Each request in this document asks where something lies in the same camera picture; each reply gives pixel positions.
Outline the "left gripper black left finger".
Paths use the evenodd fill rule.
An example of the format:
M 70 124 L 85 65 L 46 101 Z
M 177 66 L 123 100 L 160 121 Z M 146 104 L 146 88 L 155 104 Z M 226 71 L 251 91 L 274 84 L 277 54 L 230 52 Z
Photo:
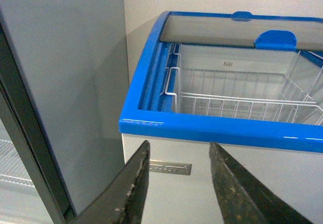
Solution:
M 150 144 L 145 140 L 110 185 L 72 223 L 141 223 L 149 159 Z

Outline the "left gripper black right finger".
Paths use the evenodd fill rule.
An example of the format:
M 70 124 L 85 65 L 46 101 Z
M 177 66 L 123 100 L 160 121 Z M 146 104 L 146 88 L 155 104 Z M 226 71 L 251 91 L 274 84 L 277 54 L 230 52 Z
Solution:
M 224 223 L 311 223 L 216 142 L 209 145 L 209 159 Z

